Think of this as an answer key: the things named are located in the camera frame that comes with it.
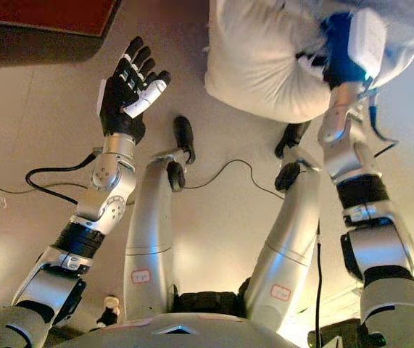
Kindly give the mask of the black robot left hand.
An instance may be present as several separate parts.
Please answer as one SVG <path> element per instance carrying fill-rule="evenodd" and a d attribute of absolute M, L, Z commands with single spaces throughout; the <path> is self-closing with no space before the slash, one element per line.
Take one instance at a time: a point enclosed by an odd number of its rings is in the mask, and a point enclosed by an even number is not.
<path fill-rule="evenodd" d="M 154 71 L 151 49 L 136 36 L 119 59 L 113 74 L 103 80 L 96 111 L 105 136 L 130 136 L 138 144 L 145 136 L 145 111 L 165 92 L 171 75 Z"/>

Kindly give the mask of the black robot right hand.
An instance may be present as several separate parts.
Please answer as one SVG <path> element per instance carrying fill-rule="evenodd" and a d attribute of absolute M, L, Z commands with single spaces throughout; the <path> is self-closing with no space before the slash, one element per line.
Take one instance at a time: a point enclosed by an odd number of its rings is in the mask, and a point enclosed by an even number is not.
<path fill-rule="evenodd" d="M 370 8 L 336 12 L 320 24 L 319 50 L 296 54 L 299 65 L 333 89 L 343 83 L 372 87 L 381 71 L 387 30 L 381 16 Z"/>

